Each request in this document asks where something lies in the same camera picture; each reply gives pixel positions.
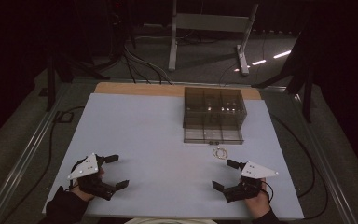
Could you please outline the aluminium floor rail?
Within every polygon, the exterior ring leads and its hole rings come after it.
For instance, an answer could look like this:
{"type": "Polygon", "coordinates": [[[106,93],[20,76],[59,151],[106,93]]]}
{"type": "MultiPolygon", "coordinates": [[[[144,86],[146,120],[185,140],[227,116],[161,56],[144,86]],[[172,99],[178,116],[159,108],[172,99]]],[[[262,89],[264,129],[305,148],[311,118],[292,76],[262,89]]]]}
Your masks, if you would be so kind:
{"type": "Polygon", "coordinates": [[[0,129],[0,216],[54,117],[47,103],[39,90],[32,91],[0,129]]]}
{"type": "Polygon", "coordinates": [[[318,136],[318,130],[315,126],[316,122],[312,121],[308,123],[302,112],[304,101],[299,94],[296,94],[292,99],[295,104],[297,116],[301,119],[304,126],[306,135],[310,138],[312,144],[312,154],[315,157],[315,161],[320,167],[322,178],[326,184],[327,190],[330,193],[330,197],[333,199],[343,224],[358,224],[357,217],[354,214],[354,210],[350,204],[349,198],[345,195],[344,188],[339,182],[339,176],[334,171],[334,166],[330,163],[327,148],[321,138],[318,136]]]}

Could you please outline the person's right hand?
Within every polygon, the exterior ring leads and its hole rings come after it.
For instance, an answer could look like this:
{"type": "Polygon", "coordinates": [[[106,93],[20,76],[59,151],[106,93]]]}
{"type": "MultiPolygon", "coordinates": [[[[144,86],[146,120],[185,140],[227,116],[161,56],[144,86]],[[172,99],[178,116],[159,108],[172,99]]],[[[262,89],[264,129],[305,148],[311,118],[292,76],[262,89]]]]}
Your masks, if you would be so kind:
{"type": "Polygon", "coordinates": [[[244,200],[247,209],[254,219],[261,218],[270,211],[266,179],[262,178],[261,183],[262,185],[259,193],[253,198],[244,200]]]}

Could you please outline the white table mat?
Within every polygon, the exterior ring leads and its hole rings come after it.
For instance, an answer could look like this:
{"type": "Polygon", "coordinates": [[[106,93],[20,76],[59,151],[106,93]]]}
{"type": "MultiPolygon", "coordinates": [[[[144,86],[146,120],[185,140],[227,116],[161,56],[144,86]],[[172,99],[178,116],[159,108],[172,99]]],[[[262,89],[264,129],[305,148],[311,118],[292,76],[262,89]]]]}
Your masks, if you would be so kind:
{"type": "Polygon", "coordinates": [[[227,202],[212,186],[236,185],[239,171],[216,158],[213,146],[185,143],[183,116],[181,97],[93,93],[53,186],[68,186],[73,165],[89,154],[117,154],[103,181],[129,185],[109,201],[93,200],[90,216],[248,218],[244,203],[227,202]]]}

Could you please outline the clear smoky plastic drawer box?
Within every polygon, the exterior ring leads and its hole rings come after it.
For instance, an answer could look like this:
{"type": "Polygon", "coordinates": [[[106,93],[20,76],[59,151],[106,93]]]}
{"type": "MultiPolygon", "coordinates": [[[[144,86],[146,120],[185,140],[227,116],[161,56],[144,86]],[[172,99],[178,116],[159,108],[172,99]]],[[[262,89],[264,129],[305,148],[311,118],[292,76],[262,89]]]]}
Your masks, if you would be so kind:
{"type": "Polygon", "coordinates": [[[185,143],[243,144],[247,110],[240,90],[185,87],[184,99],[185,143]]]}

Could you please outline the person's left hand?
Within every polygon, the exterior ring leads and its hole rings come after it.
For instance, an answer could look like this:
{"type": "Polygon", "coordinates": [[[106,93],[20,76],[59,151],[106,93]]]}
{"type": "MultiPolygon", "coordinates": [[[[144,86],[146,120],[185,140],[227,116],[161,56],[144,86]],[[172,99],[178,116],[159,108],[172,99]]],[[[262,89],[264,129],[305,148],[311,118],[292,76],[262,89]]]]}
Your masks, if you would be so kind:
{"type": "MultiPolygon", "coordinates": [[[[100,179],[102,179],[102,176],[104,173],[105,173],[104,169],[100,168],[100,171],[98,174],[100,179]]],[[[81,200],[83,200],[85,202],[89,202],[95,198],[94,195],[88,194],[87,192],[82,191],[80,189],[80,187],[77,185],[77,181],[76,181],[75,185],[70,189],[70,192],[74,193],[78,198],[80,198],[81,200]]]]}

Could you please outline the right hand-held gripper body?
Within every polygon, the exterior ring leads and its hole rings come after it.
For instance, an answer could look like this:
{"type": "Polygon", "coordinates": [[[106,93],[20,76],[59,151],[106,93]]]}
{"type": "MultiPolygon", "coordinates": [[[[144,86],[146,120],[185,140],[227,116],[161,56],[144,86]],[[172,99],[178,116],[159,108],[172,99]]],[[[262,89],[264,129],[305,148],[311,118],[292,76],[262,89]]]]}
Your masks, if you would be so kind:
{"type": "Polygon", "coordinates": [[[252,161],[247,161],[241,171],[240,183],[237,186],[225,189],[223,194],[228,203],[253,198],[261,190],[262,178],[273,177],[278,174],[277,171],[252,161]]]}

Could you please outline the black square floor socket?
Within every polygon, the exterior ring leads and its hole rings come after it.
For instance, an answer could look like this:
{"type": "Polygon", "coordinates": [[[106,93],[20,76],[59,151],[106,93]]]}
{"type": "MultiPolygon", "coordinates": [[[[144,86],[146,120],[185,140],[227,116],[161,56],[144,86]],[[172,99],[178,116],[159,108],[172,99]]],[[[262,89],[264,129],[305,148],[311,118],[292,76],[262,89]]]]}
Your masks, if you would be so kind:
{"type": "Polygon", "coordinates": [[[73,112],[58,111],[54,117],[54,123],[71,123],[74,118],[73,112]]]}

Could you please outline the wooden table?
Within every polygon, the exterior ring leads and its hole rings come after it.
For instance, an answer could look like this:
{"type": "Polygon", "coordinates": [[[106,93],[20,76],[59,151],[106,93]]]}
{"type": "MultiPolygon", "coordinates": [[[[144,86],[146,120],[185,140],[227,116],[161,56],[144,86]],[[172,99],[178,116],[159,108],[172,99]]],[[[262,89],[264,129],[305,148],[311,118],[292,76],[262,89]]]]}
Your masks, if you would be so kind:
{"type": "MultiPolygon", "coordinates": [[[[97,84],[94,93],[184,97],[185,88],[190,86],[101,82],[97,84]]],[[[254,88],[229,89],[240,90],[244,100],[262,99],[259,91],[254,88]]]]}

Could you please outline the black tripod stand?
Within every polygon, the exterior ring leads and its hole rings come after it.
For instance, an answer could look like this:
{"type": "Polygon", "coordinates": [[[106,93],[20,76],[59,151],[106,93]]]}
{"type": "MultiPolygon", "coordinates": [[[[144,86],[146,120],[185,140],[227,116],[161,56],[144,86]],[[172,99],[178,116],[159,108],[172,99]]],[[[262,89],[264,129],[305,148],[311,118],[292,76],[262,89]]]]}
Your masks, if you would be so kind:
{"type": "Polygon", "coordinates": [[[312,50],[312,32],[316,27],[316,21],[314,19],[309,19],[304,29],[298,36],[298,39],[279,74],[270,79],[267,79],[266,81],[253,85],[253,88],[264,89],[267,86],[278,82],[279,80],[292,77],[285,91],[288,94],[294,95],[298,94],[301,89],[304,89],[302,99],[302,114],[308,123],[311,123],[310,99],[313,80],[313,71],[311,66],[314,53],[312,50]]]}
{"type": "Polygon", "coordinates": [[[109,77],[97,73],[71,56],[54,48],[49,48],[47,50],[47,111],[50,111],[56,102],[56,77],[59,77],[62,82],[71,82],[74,79],[71,67],[79,69],[95,79],[109,79],[109,77]]]}

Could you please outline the white metal stand frame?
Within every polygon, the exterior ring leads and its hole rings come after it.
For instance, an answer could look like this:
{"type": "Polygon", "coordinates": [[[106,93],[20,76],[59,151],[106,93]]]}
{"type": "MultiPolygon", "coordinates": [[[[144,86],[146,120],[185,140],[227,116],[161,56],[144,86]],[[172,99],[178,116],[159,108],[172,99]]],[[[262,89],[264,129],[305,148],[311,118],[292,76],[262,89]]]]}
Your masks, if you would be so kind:
{"type": "Polygon", "coordinates": [[[255,22],[255,15],[258,10],[258,4],[252,4],[250,15],[247,17],[236,17],[226,15],[204,15],[179,13],[177,11],[177,0],[172,0],[172,43],[170,48],[168,70],[176,69],[176,57],[178,44],[176,41],[178,29],[219,31],[231,33],[243,33],[241,43],[236,47],[239,68],[244,76],[249,75],[248,63],[245,56],[245,47],[247,45],[250,33],[255,22]]]}

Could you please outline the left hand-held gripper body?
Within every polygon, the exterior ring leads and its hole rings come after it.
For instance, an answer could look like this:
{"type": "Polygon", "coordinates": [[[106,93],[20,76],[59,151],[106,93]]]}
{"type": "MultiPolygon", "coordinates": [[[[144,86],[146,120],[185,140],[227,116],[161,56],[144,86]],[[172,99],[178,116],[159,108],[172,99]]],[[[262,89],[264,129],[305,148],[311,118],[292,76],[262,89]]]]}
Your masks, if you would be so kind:
{"type": "Polygon", "coordinates": [[[72,168],[67,179],[70,181],[69,191],[75,185],[88,194],[109,201],[115,193],[115,188],[105,184],[98,176],[104,163],[104,157],[91,153],[83,160],[78,161],[72,168]]]}

